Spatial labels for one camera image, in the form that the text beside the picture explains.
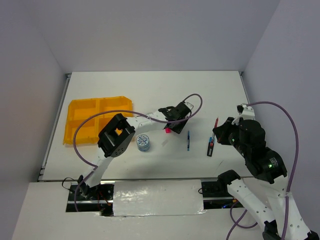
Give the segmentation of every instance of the black cable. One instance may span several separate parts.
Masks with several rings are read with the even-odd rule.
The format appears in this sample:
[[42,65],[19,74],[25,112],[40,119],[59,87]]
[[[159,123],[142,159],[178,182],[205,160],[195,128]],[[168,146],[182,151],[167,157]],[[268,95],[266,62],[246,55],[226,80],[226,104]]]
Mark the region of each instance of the black cable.
[[74,182],[76,182],[76,180],[74,180],[72,177],[66,177],[65,179],[63,179],[61,185],[62,185],[62,187],[63,187],[64,189],[67,189],[67,190],[69,190],[70,192],[72,192],[72,193],[74,194],[74,193],[75,193],[74,190],[71,190],[71,188],[66,188],[66,187],[64,186],[64,183],[65,183],[65,181],[66,181],[67,179],[71,179],[71,180],[73,180]]

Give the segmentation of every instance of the blue pen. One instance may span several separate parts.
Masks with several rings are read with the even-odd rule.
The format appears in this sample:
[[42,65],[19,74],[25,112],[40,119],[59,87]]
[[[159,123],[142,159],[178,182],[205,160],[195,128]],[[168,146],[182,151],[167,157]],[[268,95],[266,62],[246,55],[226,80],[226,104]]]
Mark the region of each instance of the blue pen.
[[188,151],[190,151],[190,131],[188,131]]

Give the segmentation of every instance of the white wall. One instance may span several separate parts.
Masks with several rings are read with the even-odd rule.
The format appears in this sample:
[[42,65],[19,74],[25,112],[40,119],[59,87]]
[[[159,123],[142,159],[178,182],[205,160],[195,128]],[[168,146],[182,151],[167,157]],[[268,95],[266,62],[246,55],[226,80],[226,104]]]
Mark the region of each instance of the white wall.
[[[251,102],[273,101],[293,117],[300,152],[292,191],[307,225],[320,233],[320,1],[281,0],[244,71]],[[257,106],[268,144],[292,167],[295,141],[284,114]]]
[[64,72],[243,70],[279,0],[24,0]]
[[0,1],[1,239],[11,239],[28,183],[36,181],[65,82],[27,11]]

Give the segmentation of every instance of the orange bin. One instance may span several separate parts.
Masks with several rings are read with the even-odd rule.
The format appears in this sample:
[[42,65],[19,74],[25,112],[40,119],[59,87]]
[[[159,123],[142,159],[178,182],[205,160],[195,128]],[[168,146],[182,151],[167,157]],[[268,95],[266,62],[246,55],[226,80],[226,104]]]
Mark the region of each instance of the orange bin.
[[[110,110],[132,111],[132,101],[125,96],[89,98],[72,100],[68,107],[65,123],[63,144],[73,144],[75,131],[87,118],[97,113]],[[98,142],[98,134],[120,112],[106,113],[97,116],[84,124],[76,135],[76,144],[95,144]],[[125,117],[132,117],[132,113],[121,112]]]

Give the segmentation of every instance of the round container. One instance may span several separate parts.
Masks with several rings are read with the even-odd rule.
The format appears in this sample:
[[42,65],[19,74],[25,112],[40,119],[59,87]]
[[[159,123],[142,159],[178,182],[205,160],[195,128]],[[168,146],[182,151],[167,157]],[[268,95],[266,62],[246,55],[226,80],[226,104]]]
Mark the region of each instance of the round container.
[[136,145],[141,152],[146,152],[150,148],[150,139],[145,134],[140,134],[136,138]]

